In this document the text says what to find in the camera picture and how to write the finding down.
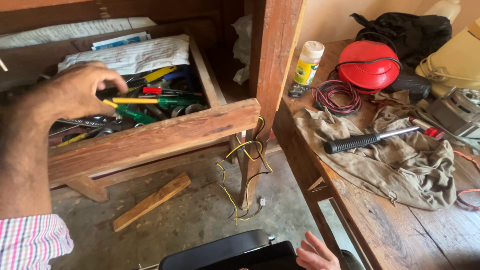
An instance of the newspaper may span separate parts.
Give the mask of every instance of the newspaper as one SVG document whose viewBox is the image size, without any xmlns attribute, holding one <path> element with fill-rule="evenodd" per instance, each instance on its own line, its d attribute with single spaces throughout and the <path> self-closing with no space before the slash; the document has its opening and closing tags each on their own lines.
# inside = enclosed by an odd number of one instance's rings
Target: newspaper
<svg viewBox="0 0 480 270">
<path fill-rule="evenodd" d="M 136 74 L 188 62 L 189 37 L 162 37 L 109 49 L 80 52 L 65 57 L 59 72 L 83 61 L 101 61 L 120 75 Z"/>
<path fill-rule="evenodd" d="M 0 49 L 10 49 L 71 38 L 88 37 L 152 25 L 156 25 L 156 23 L 147 17 L 105 19 L 66 25 L 54 25 L 15 34 L 2 35 L 0 36 Z"/>
<path fill-rule="evenodd" d="M 126 35 L 122 37 L 112 38 L 104 41 L 95 42 L 92 47 L 92 50 L 96 49 L 108 49 L 118 46 L 123 46 L 131 43 L 142 42 L 150 40 L 152 37 L 147 32 L 141 32 L 137 34 Z"/>
</svg>

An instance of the bottle label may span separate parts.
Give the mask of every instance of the bottle label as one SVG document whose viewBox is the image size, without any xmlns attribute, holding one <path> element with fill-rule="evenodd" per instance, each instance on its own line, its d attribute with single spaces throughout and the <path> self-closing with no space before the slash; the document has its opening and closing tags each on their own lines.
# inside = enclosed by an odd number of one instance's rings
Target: bottle label
<svg viewBox="0 0 480 270">
<path fill-rule="evenodd" d="M 315 72 L 317 72 L 319 63 L 320 62 L 316 64 L 307 64 L 304 61 L 299 59 L 293 80 L 296 83 L 299 83 L 305 86 L 311 84 L 313 77 L 315 76 Z"/>
</svg>

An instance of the shirt sleeve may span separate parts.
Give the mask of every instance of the shirt sleeve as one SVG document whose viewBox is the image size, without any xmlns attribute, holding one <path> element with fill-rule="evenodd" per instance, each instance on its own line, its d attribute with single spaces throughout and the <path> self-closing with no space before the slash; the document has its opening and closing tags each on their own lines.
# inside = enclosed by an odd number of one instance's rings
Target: shirt sleeve
<svg viewBox="0 0 480 270">
<path fill-rule="evenodd" d="M 67 226 L 56 214 L 0 220 L 0 270 L 50 269 L 48 260 L 72 249 Z"/>
</svg>

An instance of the hairy forearm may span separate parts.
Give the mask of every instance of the hairy forearm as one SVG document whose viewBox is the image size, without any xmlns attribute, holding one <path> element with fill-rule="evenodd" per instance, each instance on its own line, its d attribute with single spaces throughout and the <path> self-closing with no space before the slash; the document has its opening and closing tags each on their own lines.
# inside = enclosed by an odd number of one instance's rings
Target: hairy forearm
<svg viewBox="0 0 480 270">
<path fill-rule="evenodd" d="M 50 214 L 48 130 L 55 117 L 32 98 L 6 109 L 0 134 L 0 219 Z"/>
</svg>

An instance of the yellow and black wire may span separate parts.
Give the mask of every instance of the yellow and black wire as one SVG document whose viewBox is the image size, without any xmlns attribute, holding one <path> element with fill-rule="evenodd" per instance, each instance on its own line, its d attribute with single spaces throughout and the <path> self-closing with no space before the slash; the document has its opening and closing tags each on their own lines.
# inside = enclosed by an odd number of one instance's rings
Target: yellow and black wire
<svg viewBox="0 0 480 270">
<path fill-rule="evenodd" d="M 269 173 L 272 173 L 273 170 L 272 168 L 268 165 L 268 163 L 265 161 L 265 158 L 263 157 L 262 155 L 262 152 L 264 150 L 264 144 L 262 141 L 259 141 L 257 140 L 257 137 L 259 135 L 259 133 L 263 130 L 263 128 L 265 127 L 265 118 L 263 118 L 263 116 L 259 116 L 258 117 L 261 121 L 262 121 L 262 125 L 260 126 L 260 129 L 258 130 L 257 132 L 257 135 L 255 136 L 255 138 L 253 139 L 253 141 L 249 141 L 249 142 L 244 142 L 244 143 L 241 143 L 240 139 L 237 137 L 237 140 L 239 142 L 240 145 L 238 145 L 237 147 L 235 147 L 230 153 L 228 153 L 227 156 L 225 156 L 225 158 L 223 160 L 221 160 L 220 162 L 216 163 L 223 171 L 223 180 L 222 180 L 222 184 L 223 184 L 223 190 L 226 192 L 226 194 L 228 195 L 228 198 L 230 199 L 230 201 L 232 202 L 233 204 L 233 207 L 234 207 L 234 210 L 233 210 L 233 213 L 230 215 L 230 217 L 235 213 L 235 222 L 238 223 L 238 220 L 241 220 L 241 221 L 247 221 L 249 220 L 250 218 L 256 216 L 263 208 L 263 205 L 260 206 L 260 208 L 258 209 L 258 211 L 256 213 L 254 213 L 253 215 L 251 215 L 250 217 L 248 218 L 243 218 L 245 217 L 247 214 L 248 214 L 248 210 L 250 208 L 250 205 L 249 205 L 249 202 L 248 202 L 248 188 L 250 186 L 250 183 L 252 182 L 252 180 L 259 176 L 260 174 L 269 174 Z M 256 158 L 252 158 L 247 150 L 245 150 L 245 146 L 246 145 L 249 145 L 249 144 L 254 144 L 255 145 L 255 148 L 258 152 L 258 157 Z M 235 202 L 235 200 L 233 199 L 233 197 L 230 195 L 230 193 L 228 192 L 227 190 L 227 187 L 225 187 L 225 168 L 223 168 L 222 165 L 220 165 L 220 163 L 224 162 L 231 154 L 233 154 L 235 151 L 237 150 L 243 150 L 243 152 L 245 153 L 245 155 L 252 161 L 255 161 L 257 159 L 261 159 L 262 160 L 262 163 L 264 164 L 265 168 L 268 170 L 267 172 L 259 172 L 257 174 L 255 174 L 254 176 L 250 177 L 246 183 L 246 187 L 245 187 L 245 197 L 247 198 L 247 211 L 245 212 L 245 214 L 239 216 L 238 215 L 238 209 L 237 209 L 237 204 Z"/>
</svg>

